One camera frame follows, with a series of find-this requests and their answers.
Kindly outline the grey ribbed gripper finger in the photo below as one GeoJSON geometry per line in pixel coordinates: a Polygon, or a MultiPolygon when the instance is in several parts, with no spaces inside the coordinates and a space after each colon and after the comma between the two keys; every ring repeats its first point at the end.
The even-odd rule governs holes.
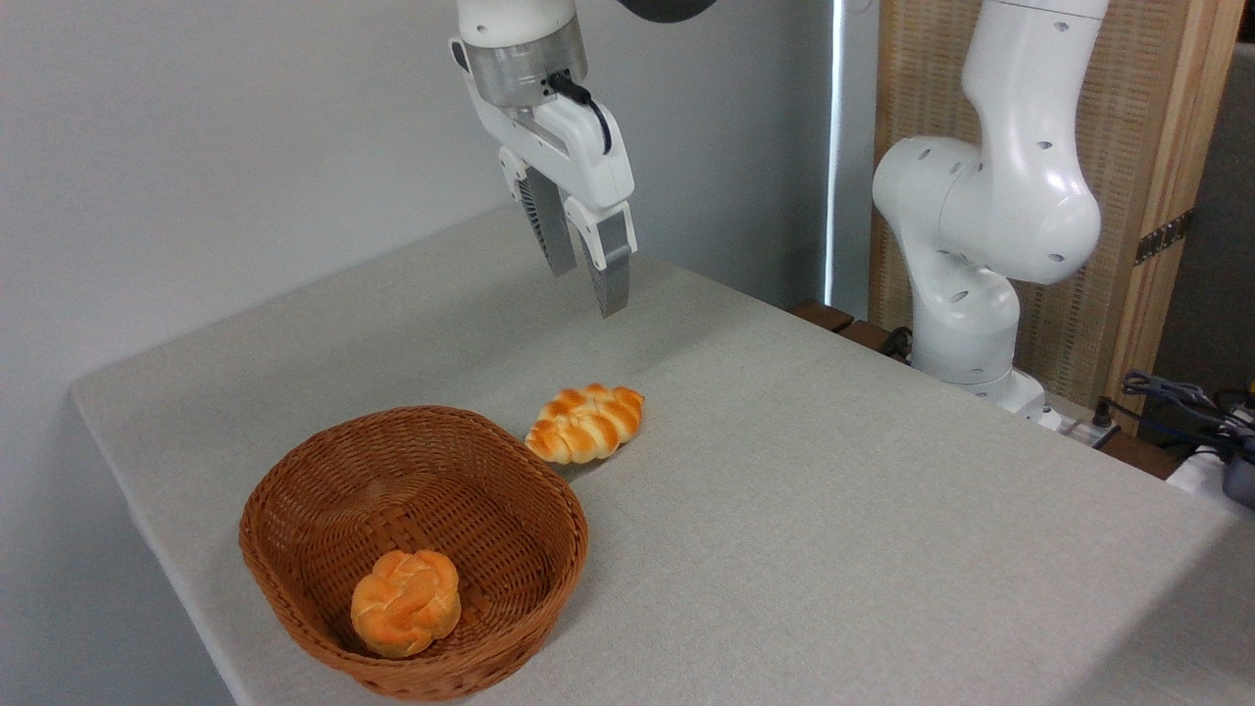
{"type": "Polygon", "coordinates": [[[563,211],[582,246],[601,317],[607,319],[628,306],[630,295],[630,255],[639,250],[630,204],[597,213],[577,198],[566,198],[563,211]]]}
{"type": "Polygon", "coordinates": [[[560,277],[574,270],[577,258],[569,237],[558,186],[507,147],[499,148],[498,161],[510,196],[525,207],[530,228],[552,275],[560,277]]]}

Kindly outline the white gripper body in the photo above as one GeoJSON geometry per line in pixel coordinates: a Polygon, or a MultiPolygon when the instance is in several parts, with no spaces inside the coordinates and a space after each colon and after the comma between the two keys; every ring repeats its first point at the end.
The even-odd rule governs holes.
{"type": "Polygon", "coordinates": [[[512,117],[484,102],[471,71],[466,85],[484,130],[589,209],[600,213],[633,196],[633,171],[616,120],[609,109],[587,102],[591,94],[569,69],[545,78],[548,94],[530,117],[512,117]]]}

